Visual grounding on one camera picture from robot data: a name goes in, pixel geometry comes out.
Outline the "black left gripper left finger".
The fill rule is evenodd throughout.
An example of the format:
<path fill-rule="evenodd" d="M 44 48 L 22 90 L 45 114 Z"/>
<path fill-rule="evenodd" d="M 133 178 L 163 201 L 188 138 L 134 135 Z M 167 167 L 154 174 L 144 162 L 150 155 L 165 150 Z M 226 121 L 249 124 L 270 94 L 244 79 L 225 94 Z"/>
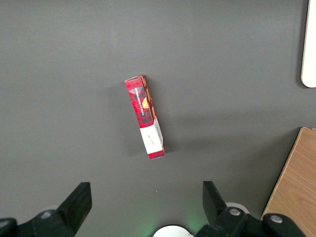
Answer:
<path fill-rule="evenodd" d="M 91 186 L 81 182 L 57 209 L 18 226 L 19 237 L 74 237 L 92 208 Z"/>

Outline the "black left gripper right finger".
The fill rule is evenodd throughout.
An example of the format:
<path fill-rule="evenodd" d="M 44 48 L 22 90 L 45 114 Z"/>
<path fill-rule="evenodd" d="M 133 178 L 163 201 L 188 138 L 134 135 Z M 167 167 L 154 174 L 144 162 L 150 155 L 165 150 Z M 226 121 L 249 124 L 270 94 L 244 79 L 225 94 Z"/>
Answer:
<path fill-rule="evenodd" d="M 202 204 L 208 224 L 197 237 L 262 237 L 261 221 L 238 207 L 228 207 L 212 181 L 204 181 Z"/>

